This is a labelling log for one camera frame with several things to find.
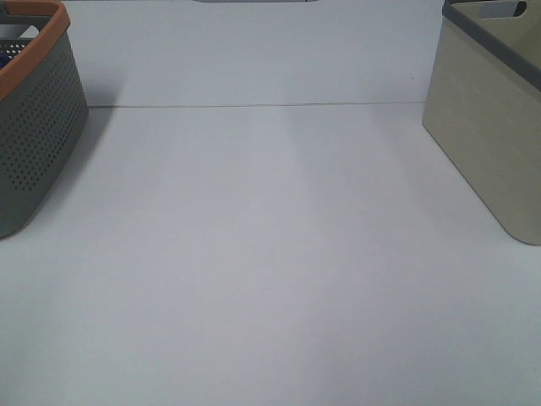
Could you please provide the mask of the beige bin grey rim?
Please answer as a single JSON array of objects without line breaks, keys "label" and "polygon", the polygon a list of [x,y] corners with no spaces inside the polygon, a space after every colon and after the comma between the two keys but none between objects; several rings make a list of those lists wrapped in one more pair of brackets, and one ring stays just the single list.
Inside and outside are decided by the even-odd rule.
[{"label": "beige bin grey rim", "polygon": [[540,3],[445,1],[423,126],[512,238],[540,244]]}]

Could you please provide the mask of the grey perforated basket orange rim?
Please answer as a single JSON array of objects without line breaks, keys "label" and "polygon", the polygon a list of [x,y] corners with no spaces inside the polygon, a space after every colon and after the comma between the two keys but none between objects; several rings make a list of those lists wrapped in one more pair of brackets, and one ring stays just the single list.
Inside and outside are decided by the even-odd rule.
[{"label": "grey perforated basket orange rim", "polygon": [[3,1],[1,24],[33,26],[3,37],[1,53],[1,235],[34,216],[70,158],[89,108],[59,1]]}]

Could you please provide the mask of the blue item in basket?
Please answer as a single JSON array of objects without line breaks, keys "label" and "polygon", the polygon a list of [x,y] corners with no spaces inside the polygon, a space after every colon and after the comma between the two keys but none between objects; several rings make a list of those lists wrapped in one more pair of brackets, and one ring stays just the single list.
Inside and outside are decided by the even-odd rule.
[{"label": "blue item in basket", "polygon": [[4,68],[11,61],[10,57],[4,53],[0,53],[0,69]]}]

